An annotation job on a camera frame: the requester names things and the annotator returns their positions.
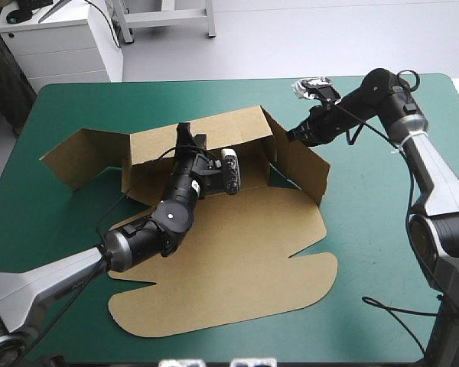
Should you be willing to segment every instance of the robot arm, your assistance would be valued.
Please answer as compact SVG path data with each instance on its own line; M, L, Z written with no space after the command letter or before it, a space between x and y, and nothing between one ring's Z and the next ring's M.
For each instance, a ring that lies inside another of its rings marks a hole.
M206 135L193 137L188 123L178 125L176 146L174 169L153 213L107 232L98 248L21 274L0 272L0 367L12 365L27 338L39 335L46 309L56 300L92 276L126 271L158 253L173 254L194 223L199 199L211 191L238 193L234 150L223 149L221 160L209 159Z
M328 79L300 80L296 93L322 103L288 132L288 139L307 146L327 144L360 125L354 115L362 120L379 117L420 189L409 217L409 240L429 285L444 292L422 363L459 367L459 180L426 135L427 119L410 93L419 84L415 76L417 83L410 89L399 76L376 69L342 99Z

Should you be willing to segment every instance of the cable tie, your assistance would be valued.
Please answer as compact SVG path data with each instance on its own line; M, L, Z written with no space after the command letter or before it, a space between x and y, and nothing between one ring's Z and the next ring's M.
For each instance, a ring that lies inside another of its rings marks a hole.
M427 132L410 132L410 134L406 138L404 138L401 143L396 145L396 149L394 151L391 151L391 154L398 154L399 152L405 153L405 151L403 150L403 145L405 145L405 143L409 139L417 135L426 135L428 137Z

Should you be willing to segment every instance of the gray floor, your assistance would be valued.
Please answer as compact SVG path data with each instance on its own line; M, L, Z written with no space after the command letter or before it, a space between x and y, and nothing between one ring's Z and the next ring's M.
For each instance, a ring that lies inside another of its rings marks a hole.
M125 0L131 11L159 1ZM459 0L213 0L204 24L135 30L125 81L362 75L412 68L459 78ZM179 8L203 0L179 0ZM0 121L0 174L14 139Z

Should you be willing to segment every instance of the chair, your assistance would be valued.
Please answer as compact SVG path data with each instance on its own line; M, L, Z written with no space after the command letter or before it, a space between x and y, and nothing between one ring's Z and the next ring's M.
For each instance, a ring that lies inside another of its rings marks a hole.
M209 37L216 37L214 24L213 0L206 0L206 8L175 10L175 0L161 0L160 11L129 13L124 0L112 0L122 36L127 44L132 44L132 28L159 27L173 24L187 24L198 21L207 22Z

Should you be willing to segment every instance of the white cabinet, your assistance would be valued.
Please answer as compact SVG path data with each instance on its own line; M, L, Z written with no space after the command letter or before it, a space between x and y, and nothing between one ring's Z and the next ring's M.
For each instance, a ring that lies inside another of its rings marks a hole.
M104 0L93 3L109 19ZM5 19L15 2L0 14L0 35L34 90L52 83L122 82L122 52L102 14L84 0L72 0L38 24L51 6L20 24Z

